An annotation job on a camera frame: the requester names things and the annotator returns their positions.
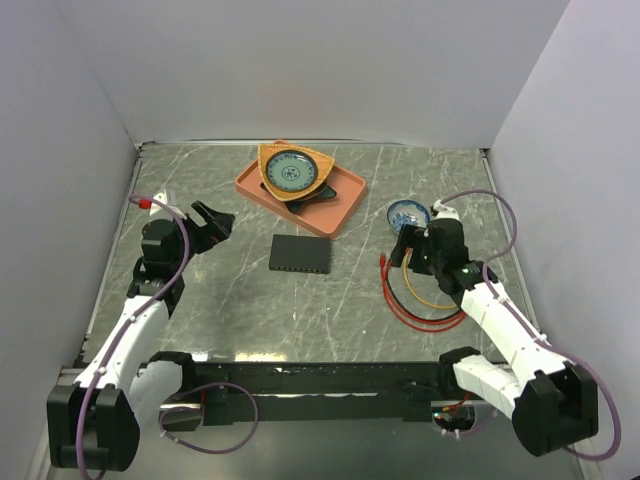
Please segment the black network switch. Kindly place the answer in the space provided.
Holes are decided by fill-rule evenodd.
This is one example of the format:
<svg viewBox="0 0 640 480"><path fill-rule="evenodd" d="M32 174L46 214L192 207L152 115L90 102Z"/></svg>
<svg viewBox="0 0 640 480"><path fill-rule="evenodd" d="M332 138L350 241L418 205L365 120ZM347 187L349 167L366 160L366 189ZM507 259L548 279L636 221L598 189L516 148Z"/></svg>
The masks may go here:
<svg viewBox="0 0 640 480"><path fill-rule="evenodd" d="M275 234L269 269L299 273L328 274L332 257L328 238Z"/></svg>

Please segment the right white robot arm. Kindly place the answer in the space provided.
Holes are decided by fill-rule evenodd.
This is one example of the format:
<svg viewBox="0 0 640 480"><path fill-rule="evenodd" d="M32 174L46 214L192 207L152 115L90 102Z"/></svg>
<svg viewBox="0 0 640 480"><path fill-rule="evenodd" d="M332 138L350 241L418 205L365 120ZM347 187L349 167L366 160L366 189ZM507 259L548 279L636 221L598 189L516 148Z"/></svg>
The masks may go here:
<svg viewBox="0 0 640 480"><path fill-rule="evenodd" d="M407 261L433 276L440 290L491 339L508 366L464 347L440 358L437 386L456 399L473 393L512 422L516 436L542 456L594 436L599 429L598 391L585 368L541 346L541 336L511 301L498 277L473 260L463 226L453 218L426 227L402 226L391 264Z"/></svg>

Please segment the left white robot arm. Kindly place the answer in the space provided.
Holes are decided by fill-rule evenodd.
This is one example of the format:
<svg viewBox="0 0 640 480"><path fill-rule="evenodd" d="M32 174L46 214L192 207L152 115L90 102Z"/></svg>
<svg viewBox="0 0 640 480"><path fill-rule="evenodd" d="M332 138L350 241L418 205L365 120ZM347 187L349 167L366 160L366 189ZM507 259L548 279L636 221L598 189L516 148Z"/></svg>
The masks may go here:
<svg viewBox="0 0 640 480"><path fill-rule="evenodd" d="M107 340L73 382L55 386L46 402L51 463L77 469L83 476L126 470L146 419L157 414L167 397L185 402L196 394L198 377L191 355L144 356L182 297L189 261L227 240L235 221L234 214L200 201L191 207L202 224L157 197L132 195L129 201L166 215L142 229L142 254Z"/></svg>

